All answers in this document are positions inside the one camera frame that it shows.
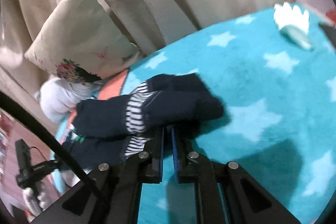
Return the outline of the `striped navy child pants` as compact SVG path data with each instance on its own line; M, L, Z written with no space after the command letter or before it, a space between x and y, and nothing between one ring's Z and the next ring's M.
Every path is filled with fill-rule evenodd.
M200 77L156 75L130 94L108 100L88 99L76 107L63 148L82 169L118 165L143 151L155 129L221 118L224 106Z

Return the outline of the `white plush pillow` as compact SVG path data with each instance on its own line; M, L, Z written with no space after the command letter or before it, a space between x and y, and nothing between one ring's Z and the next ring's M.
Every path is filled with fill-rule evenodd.
M43 83L34 94L44 115L54 123L60 123L66 114L76 108L81 101L102 88L103 82L71 83L65 79L53 77Z

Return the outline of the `turquoise star cartoon blanket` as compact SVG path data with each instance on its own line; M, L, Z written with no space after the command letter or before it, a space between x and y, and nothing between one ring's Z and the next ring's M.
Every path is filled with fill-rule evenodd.
M197 73L225 104L194 147L238 162L301 223L320 223L335 192L335 50L309 12L306 51L279 34L273 9L214 24L134 65L122 94L161 73Z

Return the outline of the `beige floral print pillow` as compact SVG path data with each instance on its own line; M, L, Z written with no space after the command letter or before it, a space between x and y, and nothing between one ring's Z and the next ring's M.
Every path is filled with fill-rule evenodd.
M95 83L130 67L142 54L97 0L61 0L25 58L70 83Z

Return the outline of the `white plush toy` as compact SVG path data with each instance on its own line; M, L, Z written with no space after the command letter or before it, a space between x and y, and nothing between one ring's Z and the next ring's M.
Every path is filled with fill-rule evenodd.
M314 50L314 45L308 37L309 16L309 11L301 11L298 5L292 7L288 2L274 5L273 20L280 34L306 51Z

